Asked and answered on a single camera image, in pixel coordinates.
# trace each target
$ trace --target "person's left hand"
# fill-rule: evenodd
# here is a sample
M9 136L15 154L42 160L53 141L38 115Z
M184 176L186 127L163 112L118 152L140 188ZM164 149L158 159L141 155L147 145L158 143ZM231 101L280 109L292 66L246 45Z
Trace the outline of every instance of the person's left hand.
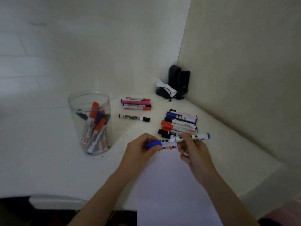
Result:
M129 142L117 171L128 179L132 179L134 176L139 175L145 168L150 157L162 147L156 145L147 149L147 143L156 140L158 140L156 137L144 133L137 139Z

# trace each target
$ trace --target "person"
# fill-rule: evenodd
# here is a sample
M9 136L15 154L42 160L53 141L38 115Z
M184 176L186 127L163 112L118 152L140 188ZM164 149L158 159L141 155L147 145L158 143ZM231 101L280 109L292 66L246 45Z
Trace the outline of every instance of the person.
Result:
M224 226L258 226L256 219L222 179L215 169L205 143L194 142L182 134L185 142L178 143L180 158L208 193ZM123 188L139 175L148 160L160 150L156 145L147 150L146 144L157 140L150 134L143 134L130 142L116 171L73 218L69 226L104 226Z

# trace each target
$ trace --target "crumpled white tissue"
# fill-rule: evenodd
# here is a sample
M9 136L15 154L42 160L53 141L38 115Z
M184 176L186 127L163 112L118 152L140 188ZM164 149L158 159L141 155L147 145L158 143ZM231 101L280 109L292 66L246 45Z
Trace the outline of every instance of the crumpled white tissue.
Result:
M166 90L166 92L170 93L170 97L175 96L175 94L177 93L177 91L173 88L170 87L170 85L168 84L164 84L160 79L157 78L156 80L156 87L164 87L164 89Z

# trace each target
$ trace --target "white table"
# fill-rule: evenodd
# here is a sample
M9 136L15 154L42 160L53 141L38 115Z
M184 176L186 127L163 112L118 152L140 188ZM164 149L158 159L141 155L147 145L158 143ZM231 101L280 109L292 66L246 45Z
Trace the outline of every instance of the white table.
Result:
M111 100L113 146L100 156L82 152L68 107L0 120L0 198L31 196L40 209L82 208L118 167L128 142L145 132L161 138L160 122L170 108L198 116L199 133L211 135L206 144L214 164L238 196L282 168L187 100L167 102L154 93L133 96L150 98L152 110L123 110L119 98ZM150 117L150 123L120 119L118 114ZM133 180L123 190L116 209L136 210L134 184Z

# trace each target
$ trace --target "clear plastic jar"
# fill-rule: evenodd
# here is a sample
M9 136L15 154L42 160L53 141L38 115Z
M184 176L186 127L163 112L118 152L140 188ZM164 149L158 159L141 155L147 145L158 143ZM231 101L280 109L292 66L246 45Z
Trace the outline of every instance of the clear plastic jar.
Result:
M82 91L68 98L79 144L89 155L111 148L112 125L109 96L99 91Z

